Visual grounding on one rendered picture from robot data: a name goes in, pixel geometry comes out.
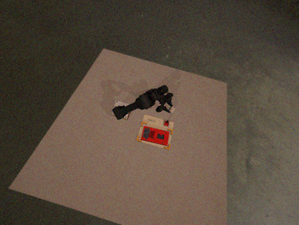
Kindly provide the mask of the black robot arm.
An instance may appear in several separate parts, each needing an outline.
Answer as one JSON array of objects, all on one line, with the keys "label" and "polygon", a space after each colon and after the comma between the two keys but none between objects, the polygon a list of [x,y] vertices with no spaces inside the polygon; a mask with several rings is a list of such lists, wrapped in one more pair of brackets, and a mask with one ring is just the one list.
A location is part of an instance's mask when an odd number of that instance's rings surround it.
[{"label": "black robot arm", "polygon": [[[113,113],[115,114],[115,117],[117,120],[120,120],[125,117],[129,112],[136,110],[136,109],[149,109],[151,108],[156,100],[160,98],[160,95],[165,94],[168,92],[168,87],[166,85],[163,85],[159,88],[150,89],[149,91],[139,95],[139,97],[136,99],[136,101],[128,106],[116,106],[112,109]],[[167,102],[169,103],[171,100],[171,94],[167,93],[160,99],[162,103]]]}]

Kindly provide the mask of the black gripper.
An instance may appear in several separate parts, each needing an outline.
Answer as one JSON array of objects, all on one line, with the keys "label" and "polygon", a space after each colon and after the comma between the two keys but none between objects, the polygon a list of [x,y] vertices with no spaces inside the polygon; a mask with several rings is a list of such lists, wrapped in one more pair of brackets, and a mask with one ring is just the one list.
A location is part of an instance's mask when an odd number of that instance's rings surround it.
[{"label": "black gripper", "polygon": [[[166,108],[166,106],[164,106],[165,102],[162,103],[162,102],[160,101],[160,99],[162,99],[163,96],[164,96],[164,94],[160,95],[160,98],[157,99],[157,100],[159,101],[159,103],[161,104],[161,106],[158,106],[158,107],[156,108],[157,113],[158,113],[158,112],[162,112],[163,110],[165,110],[165,111],[168,112],[168,113],[170,112],[170,111]],[[170,102],[169,102],[168,104],[169,104],[171,107],[173,106],[172,103],[171,103],[171,100],[170,100]]]}]

